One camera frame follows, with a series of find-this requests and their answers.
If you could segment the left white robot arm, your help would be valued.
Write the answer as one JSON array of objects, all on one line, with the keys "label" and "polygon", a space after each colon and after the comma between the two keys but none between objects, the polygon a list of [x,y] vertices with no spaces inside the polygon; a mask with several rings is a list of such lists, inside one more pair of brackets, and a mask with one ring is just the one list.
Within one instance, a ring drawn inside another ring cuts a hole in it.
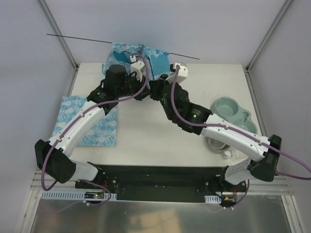
[{"label": "left white robot arm", "polygon": [[70,159],[74,148],[82,137],[99,120],[121,101],[138,97],[147,88],[148,71],[142,61],[130,65],[130,72],[122,65],[111,65],[105,78],[86,98],[86,102],[73,119],[47,141],[35,144],[35,157],[42,174],[48,174],[58,183],[70,179],[86,180],[93,189],[99,188],[103,178],[91,163],[75,162]]}]

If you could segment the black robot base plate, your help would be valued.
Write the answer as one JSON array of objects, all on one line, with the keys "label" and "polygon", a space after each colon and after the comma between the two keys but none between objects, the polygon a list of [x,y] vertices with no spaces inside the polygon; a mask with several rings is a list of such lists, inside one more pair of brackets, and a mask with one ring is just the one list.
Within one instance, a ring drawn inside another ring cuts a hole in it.
[{"label": "black robot base plate", "polygon": [[202,203],[215,193],[241,194],[246,179],[237,185],[225,182],[221,167],[99,165],[91,184],[76,182],[77,189],[105,185],[118,200]]}]

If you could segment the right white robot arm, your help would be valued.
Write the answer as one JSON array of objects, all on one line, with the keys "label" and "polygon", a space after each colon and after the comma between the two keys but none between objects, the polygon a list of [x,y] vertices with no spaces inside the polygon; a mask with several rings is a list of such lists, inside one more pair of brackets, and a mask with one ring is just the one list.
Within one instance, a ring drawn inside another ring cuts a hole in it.
[{"label": "right white robot arm", "polygon": [[213,113],[211,110],[190,102],[189,94],[179,84],[173,86],[163,75],[150,81],[150,97],[159,101],[169,121],[182,130],[221,141],[248,156],[233,166],[224,168],[219,179],[223,191],[232,190],[247,179],[274,180],[279,159],[277,150],[281,138],[259,136],[241,129]]}]

